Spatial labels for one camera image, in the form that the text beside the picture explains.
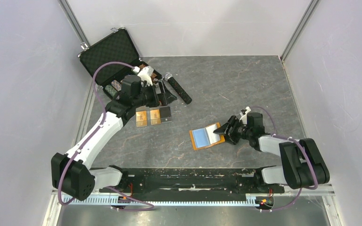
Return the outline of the orange leather card holder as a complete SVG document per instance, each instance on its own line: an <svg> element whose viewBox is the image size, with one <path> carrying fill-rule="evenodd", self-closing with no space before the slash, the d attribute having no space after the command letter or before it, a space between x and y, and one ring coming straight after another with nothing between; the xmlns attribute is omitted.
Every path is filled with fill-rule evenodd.
<svg viewBox="0 0 362 226"><path fill-rule="evenodd" d="M189 135L193 149L200 150L224 143L224 135L218 135L214 133L214 131L220 128L220 126L220 123L217 122L204 128L190 130Z"/></svg>

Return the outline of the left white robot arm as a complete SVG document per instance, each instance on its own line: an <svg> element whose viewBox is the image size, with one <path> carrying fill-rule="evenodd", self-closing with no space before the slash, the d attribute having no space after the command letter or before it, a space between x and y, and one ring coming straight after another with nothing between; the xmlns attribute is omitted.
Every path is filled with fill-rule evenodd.
<svg viewBox="0 0 362 226"><path fill-rule="evenodd" d="M51 159L52 185L60 195L85 200L98 189L112 186L123 192L129 187L129 179L116 166L92 169L95 158L136 114L140 107L159 108L177 100L168 90L163 79L148 82L137 75L125 76L114 98L104 105L103 113L90 131L66 153L56 153Z"/></svg>

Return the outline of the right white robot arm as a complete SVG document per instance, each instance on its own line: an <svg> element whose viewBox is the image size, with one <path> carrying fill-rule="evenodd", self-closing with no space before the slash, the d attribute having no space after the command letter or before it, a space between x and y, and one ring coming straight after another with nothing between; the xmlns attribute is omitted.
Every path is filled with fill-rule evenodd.
<svg viewBox="0 0 362 226"><path fill-rule="evenodd" d="M316 189L330 181L328 167L312 138L294 139L267 133L261 113L246 113L240 118L232 116L214 133L230 144L247 140L255 150L280 157L280 166L264 167L254 178L254 188L259 192L266 192L272 184Z"/></svg>

